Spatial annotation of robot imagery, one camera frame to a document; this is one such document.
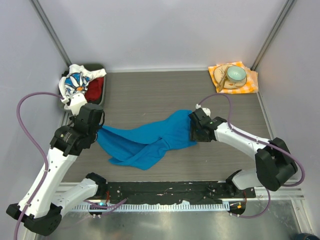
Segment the dark grey plastic basket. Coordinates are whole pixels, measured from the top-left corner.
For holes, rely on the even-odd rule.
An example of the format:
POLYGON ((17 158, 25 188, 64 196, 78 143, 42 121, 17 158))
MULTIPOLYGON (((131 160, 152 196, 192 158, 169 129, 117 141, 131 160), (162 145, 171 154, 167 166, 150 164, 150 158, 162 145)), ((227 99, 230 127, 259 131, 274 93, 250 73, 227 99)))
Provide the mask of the dark grey plastic basket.
POLYGON ((87 103, 102 105, 106 81, 107 72, 101 64, 71 64, 61 75, 58 92, 63 98, 83 94, 87 103))

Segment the blue t shirt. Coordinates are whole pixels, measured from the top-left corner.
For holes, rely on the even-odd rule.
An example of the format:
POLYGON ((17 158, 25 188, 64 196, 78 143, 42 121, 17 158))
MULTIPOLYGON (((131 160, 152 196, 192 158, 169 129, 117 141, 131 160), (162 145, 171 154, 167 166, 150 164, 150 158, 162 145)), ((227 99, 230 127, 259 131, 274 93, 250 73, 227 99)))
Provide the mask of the blue t shirt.
POLYGON ((192 147, 190 110, 181 109, 167 119, 144 124, 134 129, 118 129, 104 125, 97 133, 97 142, 110 156, 109 162, 148 170, 168 151, 192 147))

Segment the gold fork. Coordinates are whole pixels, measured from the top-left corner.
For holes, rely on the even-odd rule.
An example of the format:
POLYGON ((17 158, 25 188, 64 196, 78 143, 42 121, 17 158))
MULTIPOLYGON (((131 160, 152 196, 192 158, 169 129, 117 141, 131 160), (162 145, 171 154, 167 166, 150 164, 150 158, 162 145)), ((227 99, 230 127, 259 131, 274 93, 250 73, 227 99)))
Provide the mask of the gold fork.
POLYGON ((221 92, 221 91, 224 89, 225 81, 226 81, 226 79, 228 78, 228 77, 227 77, 228 68, 229 68, 228 66, 225 68, 224 74, 223 74, 223 76, 222 76, 222 78, 221 78, 221 81, 220 81, 220 83, 218 84, 218 92, 221 92))

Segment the cream floral plate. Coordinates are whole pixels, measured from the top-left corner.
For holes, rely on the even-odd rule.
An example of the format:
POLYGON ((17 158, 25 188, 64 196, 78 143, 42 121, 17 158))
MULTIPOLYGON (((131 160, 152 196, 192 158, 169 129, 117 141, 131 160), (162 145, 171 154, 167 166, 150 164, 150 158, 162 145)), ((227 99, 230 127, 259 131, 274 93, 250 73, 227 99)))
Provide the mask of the cream floral plate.
POLYGON ((247 83, 246 71, 234 64, 223 64, 213 71, 213 78, 217 83, 217 91, 233 90, 243 87, 247 83))

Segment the light blue ceramic bowl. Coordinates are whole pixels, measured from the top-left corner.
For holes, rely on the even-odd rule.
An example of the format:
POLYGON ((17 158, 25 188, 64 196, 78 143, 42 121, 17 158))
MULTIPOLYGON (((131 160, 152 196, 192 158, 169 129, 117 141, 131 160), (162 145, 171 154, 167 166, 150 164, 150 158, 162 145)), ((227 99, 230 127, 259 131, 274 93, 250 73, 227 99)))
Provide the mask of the light blue ceramic bowl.
POLYGON ((228 80, 233 83, 243 81, 247 77, 246 71, 243 68, 235 65, 228 67, 226 70, 226 75, 228 80))

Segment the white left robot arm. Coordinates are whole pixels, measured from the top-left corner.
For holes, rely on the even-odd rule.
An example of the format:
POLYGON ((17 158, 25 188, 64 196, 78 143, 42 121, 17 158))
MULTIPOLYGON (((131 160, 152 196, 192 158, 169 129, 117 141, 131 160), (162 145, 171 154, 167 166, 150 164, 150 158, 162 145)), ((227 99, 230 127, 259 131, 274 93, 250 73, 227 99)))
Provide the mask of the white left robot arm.
POLYGON ((6 214, 23 223, 33 233, 49 236, 72 208, 88 198, 102 199, 107 181, 89 173, 76 186, 55 196, 56 190, 82 150, 89 149, 98 137, 105 112, 97 104, 86 103, 68 125, 58 128, 50 142, 47 162, 41 168, 31 188, 18 202, 10 204, 6 214))

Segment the white flower print t shirt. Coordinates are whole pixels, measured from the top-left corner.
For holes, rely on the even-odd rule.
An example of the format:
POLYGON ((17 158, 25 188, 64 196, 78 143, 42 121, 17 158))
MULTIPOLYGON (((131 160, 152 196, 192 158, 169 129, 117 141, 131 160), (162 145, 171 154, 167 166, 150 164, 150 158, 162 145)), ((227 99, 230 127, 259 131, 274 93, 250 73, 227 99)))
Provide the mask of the white flower print t shirt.
POLYGON ((103 105, 107 73, 101 64, 72 64, 62 74, 58 90, 62 97, 59 106, 78 114, 85 104, 103 105))

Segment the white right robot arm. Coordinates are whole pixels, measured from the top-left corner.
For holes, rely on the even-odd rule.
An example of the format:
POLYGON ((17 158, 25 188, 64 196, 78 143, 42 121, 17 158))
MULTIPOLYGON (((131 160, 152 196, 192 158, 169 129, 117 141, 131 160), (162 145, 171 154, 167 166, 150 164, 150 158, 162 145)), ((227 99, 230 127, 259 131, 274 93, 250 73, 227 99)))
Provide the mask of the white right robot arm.
POLYGON ((269 140, 249 134, 224 118, 211 118, 208 108, 196 109, 189 119, 192 141, 224 143, 255 161, 253 169, 238 170, 226 179, 225 190, 230 197, 236 198, 252 187, 275 192, 298 171, 286 143, 278 137, 269 140))

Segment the orange checkered cloth napkin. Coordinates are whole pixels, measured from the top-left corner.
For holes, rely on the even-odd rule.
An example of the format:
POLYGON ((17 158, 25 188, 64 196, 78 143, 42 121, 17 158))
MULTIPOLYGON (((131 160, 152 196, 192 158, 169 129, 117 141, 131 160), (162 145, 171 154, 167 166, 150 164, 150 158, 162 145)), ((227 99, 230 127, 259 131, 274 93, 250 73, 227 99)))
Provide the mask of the orange checkered cloth napkin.
POLYGON ((259 91, 258 73, 250 70, 241 61, 209 66, 208 72, 217 93, 253 94, 259 91), (232 67, 241 68, 244 79, 231 80, 227 71, 232 67))

